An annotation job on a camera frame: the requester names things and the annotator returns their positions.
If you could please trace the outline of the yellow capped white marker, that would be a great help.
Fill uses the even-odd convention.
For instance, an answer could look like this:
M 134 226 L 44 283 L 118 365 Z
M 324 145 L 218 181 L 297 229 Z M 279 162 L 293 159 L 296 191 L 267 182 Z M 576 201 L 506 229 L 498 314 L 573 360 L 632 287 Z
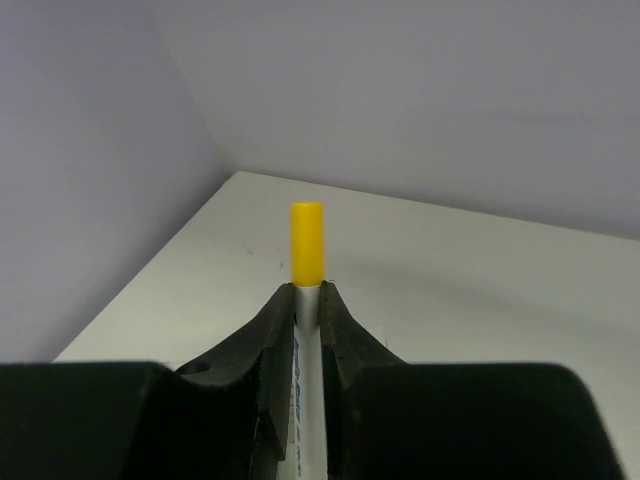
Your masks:
M 290 208 L 291 281 L 296 288 L 289 440 L 278 479 L 325 479 L 327 451 L 320 290 L 325 280 L 324 210 L 319 202 Z

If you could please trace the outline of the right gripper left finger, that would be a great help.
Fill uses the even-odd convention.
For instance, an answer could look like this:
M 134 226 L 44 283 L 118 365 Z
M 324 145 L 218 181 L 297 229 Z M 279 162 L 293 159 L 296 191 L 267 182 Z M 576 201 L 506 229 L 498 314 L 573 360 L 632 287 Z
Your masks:
M 272 479 L 288 445 L 295 289 L 218 345 L 155 362 L 5 364 L 5 479 Z

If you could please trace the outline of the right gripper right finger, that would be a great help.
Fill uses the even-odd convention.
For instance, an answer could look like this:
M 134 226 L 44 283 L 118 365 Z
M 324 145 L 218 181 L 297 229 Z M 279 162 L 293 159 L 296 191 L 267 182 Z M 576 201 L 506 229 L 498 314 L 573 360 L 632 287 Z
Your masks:
M 410 364 L 324 283 L 317 319 L 331 479 L 620 479 L 582 380 L 553 363 Z

